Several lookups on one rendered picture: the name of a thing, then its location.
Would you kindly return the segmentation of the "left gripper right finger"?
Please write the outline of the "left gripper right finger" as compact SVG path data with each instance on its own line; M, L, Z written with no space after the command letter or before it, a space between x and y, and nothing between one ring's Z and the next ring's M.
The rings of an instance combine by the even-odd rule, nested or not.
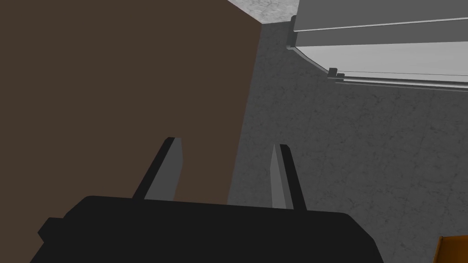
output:
M286 144L273 145L270 180L273 208L307 210L292 152Z

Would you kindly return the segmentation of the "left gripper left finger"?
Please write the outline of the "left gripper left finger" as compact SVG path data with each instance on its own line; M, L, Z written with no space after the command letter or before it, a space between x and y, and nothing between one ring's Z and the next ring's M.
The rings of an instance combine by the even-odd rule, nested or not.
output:
M173 201L182 166L181 138L166 138L133 194L133 199Z

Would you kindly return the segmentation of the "brown cabinet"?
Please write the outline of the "brown cabinet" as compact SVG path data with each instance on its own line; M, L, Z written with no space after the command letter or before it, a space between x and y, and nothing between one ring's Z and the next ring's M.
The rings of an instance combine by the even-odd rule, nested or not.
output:
M226 204L260 34L228 0L0 0L0 263L86 196L131 198L167 137L175 199Z

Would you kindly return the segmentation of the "grey appliance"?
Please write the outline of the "grey appliance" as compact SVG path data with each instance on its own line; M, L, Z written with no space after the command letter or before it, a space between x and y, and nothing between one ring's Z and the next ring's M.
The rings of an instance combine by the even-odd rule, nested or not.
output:
M287 48L340 84L468 92L468 0L300 0Z

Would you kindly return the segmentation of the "orange box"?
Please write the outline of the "orange box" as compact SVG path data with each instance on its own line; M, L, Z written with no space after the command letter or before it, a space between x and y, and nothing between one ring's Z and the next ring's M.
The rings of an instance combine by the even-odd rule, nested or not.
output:
M468 263L468 235L439 237L432 263Z

